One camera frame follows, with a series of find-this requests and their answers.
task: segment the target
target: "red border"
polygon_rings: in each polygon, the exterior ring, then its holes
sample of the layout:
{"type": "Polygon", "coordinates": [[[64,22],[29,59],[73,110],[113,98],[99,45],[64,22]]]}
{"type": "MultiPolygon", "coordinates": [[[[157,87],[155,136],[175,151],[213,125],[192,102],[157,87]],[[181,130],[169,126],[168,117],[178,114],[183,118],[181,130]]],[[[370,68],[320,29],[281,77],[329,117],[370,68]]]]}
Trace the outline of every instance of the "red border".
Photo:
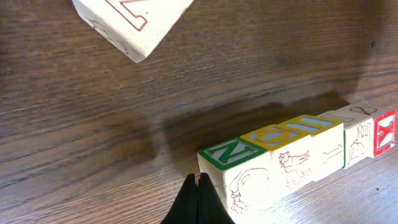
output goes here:
{"type": "Polygon", "coordinates": [[[118,13],[120,14],[120,16],[122,16],[126,21],[128,21],[128,23],[130,23],[130,25],[132,25],[138,32],[141,32],[141,30],[142,30],[142,29],[145,27],[145,25],[148,23],[148,20],[145,19],[144,16],[141,16],[141,15],[136,16],[136,15],[134,15],[134,14],[124,5],[125,3],[129,3],[129,2],[145,1],[145,0],[119,1],[119,3],[120,3],[127,11],[129,11],[130,14],[131,14],[132,16],[134,16],[134,18],[142,18],[142,19],[145,21],[144,24],[141,25],[140,27],[136,27],[132,22],[130,22],[130,20],[128,20],[128,19],[126,18],[126,16],[124,16],[118,9],[116,9],[116,8],[112,5],[112,3],[110,3],[108,0],[105,0],[105,1],[106,1],[114,10],[116,10],[116,12],[118,12],[118,13]]]}
{"type": "Polygon", "coordinates": [[[387,150],[389,150],[392,146],[395,146],[396,138],[397,138],[397,111],[395,111],[395,110],[394,111],[390,111],[390,112],[388,112],[388,113],[376,118],[374,120],[373,156],[374,157],[380,156],[381,154],[383,154],[387,150]],[[382,148],[380,148],[378,150],[377,149],[377,142],[378,142],[377,135],[379,133],[379,122],[381,120],[383,120],[384,118],[392,116],[392,115],[395,115],[394,122],[392,122],[392,125],[393,125],[392,130],[393,130],[393,133],[394,133],[394,136],[392,137],[393,138],[393,142],[392,142],[392,144],[388,144],[388,145],[386,145],[386,146],[384,146],[384,147],[382,147],[382,148]]]}

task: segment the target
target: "wooden surface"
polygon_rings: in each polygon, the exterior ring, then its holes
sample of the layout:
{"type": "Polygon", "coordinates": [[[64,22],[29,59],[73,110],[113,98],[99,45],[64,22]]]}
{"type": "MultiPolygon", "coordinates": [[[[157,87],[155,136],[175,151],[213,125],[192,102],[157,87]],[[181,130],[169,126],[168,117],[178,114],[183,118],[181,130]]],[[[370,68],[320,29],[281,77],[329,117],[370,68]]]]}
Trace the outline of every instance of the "wooden surface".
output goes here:
{"type": "MultiPolygon", "coordinates": [[[[348,103],[398,109],[396,0],[195,1],[139,64],[69,0],[0,12],[0,222],[158,223],[203,147],[348,103]]],[[[397,174],[394,148],[264,221],[397,223],[397,174]]]]}

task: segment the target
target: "black pointed object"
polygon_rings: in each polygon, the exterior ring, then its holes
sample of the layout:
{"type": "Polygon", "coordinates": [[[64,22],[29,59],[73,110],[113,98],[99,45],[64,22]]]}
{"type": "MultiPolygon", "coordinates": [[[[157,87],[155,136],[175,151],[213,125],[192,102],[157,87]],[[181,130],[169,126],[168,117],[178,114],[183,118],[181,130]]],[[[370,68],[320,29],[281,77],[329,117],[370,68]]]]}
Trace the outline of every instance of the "black pointed object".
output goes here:
{"type": "Polygon", "coordinates": [[[195,174],[188,174],[168,214],[160,224],[195,224],[197,222],[198,187],[195,174]]]}
{"type": "Polygon", "coordinates": [[[225,210],[207,173],[198,182],[198,224],[235,224],[225,210]]]}

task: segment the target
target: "wooden block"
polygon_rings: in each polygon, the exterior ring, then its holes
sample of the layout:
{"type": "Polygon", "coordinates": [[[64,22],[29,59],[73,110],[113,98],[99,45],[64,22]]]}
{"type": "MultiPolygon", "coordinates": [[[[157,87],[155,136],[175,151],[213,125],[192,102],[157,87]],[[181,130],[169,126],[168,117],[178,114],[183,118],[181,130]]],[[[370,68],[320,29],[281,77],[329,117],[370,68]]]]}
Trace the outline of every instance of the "wooden block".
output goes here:
{"type": "Polygon", "coordinates": [[[373,151],[373,119],[362,113],[328,111],[318,115],[338,119],[344,124],[344,169],[371,155],[373,151]]]}
{"type": "Polygon", "coordinates": [[[364,105],[348,105],[337,110],[350,116],[370,116],[373,119],[373,152],[375,158],[396,145],[397,111],[364,105]]]}
{"type": "Polygon", "coordinates": [[[271,154],[271,188],[277,198],[312,181],[312,139],[305,131],[270,125],[241,138],[266,148],[271,154]]]}
{"type": "Polygon", "coordinates": [[[72,0],[79,16],[138,63],[169,32],[193,0],[72,0]]]}
{"type": "Polygon", "coordinates": [[[234,221],[272,206],[269,151],[233,138],[198,152],[200,172],[206,172],[234,221]]]}
{"type": "Polygon", "coordinates": [[[311,115],[301,115],[279,125],[309,133],[312,137],[312,179],[318,181],[344,165],[343,122],[311,115]]]}

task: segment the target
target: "green border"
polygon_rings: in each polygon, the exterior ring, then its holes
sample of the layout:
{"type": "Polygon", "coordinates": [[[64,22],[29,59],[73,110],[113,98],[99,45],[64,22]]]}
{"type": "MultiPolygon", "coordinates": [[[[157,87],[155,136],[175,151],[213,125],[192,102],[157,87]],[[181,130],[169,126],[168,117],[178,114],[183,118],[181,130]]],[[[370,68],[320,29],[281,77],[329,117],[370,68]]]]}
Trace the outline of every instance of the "green border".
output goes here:
{"type": "Polygon", "coordinates": [[[346,167],[346,130],[343,131],[343,141],[344,141],[344,164],[342,169],[346,167]]]}
{"type": "Polygon", "coordinates": [[[232,167],[234,167],[234,166],[236,166],[236,165],[242,164],[243,162],[246,162],[246,161],[248,161],[248,160],[250,160],[250,159],[252,159],[252,158],[254,158],[254,157],[256,157],[256,156],[259,156],[259,155],[261,155],[261,154],[263,154],[263,153],[265,153],[265,152],[268,152],[268,150],[265,149],[265,148],[263,148],[263,147],[261,147],[261,146],[258,146],[258,145],[256,145],[256,144],[253,144],[253,143],[251,143],[251,142],[249,142],[249,141],[246,141],[246,140],[244,140],[244,139],[241,139],[241,138],[239,138],[239,137],[235,137],[235,138],[231,138],[231,139],[229,139],[229,140],[223,141],[223,142],[221,142],[221,143],[218,143],[218,144],[216,144],[216,145],[214,145],[214,146],[210,146],[210,147],[207,147],[207,148],[205,148],[205,149],[202,149],[202,150],[199,151],[198,153],[199,153],[199,155],[201,155],[203,158],[205,158],[207,161],[209,161],[210,163],[212,163],[215,167],[217,167],[219,170],[227,170],[227,169],[232,168],[232,167]],[[258,149],[259,152],[253,153],[253,154],[251,154],[250,156],[246,156],[246,157],[244,157],[244,158],[242,158],[242,159],[239,159],[239,160],[237,160],[237,161],[234,161],[234,162],[229,163],[229,164],[226,164],[226,165],[221,165],[217,160],[213,159],[211,156],[209,156],[209,155],[205,152],[205,150],[207,150],[207,149],[211,149],[212,147],[219,146],[220,144],[224,144],[224,143],[229,142],[229,141],[239,141],[240,143],[243,143],[244,145],[247,145],[247,146],[249,146],[249,147],[251,147],[251,148],[258,149]]]}

